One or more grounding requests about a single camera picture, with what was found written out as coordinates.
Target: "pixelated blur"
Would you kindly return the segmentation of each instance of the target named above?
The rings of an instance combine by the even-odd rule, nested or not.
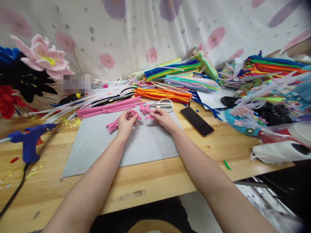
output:
[[[57,92],[61,94],[92,94],[94,79],[89,74],[58,75]]]

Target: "person's left hand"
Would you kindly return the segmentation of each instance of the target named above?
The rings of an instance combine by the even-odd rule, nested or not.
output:
[[[133,116],[130,110],[123,112],[118,120],[118,136],[127,140],[132,132],[133,125],[138,124],[135,122],[137,117],[138,115]]]

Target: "scissors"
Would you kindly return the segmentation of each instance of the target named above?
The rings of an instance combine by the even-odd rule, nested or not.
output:
[[[156,104],[150,105],[150,107],[158,107],[167,112],[171,112],[174,110],[173,102],[170,99],[161,99]]]

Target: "floor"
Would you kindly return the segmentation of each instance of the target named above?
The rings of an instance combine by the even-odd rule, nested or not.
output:
[[[278,229],[278,232],[297,232],[297,230],[302,227],[302,224],[293,212],[282,204],[273,203],[275,202],[275,199],[273,199],[269,193],[264,192],[263,189],[245,185],[236,186],[246,197],[248,197],[253,205],[261,210],[263,215],[268,216],[272,225]],[[211,209],[198,191],[181,195],[180,200],[188,213],[188,221],[194,231],[197,233],[222,233]]]

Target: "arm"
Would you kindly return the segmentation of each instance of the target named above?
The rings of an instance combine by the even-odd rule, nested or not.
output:
[[[69,191],[43,233],[90,231],[103,206],[136,119],[137,115],[133,116],[129,110],[122,113],[117,136]]]
[[[208,202],[224,233],[276,232],[222,169],[188,138],[166,111],[156,108],[150,115],[171,133],[189,176]]]

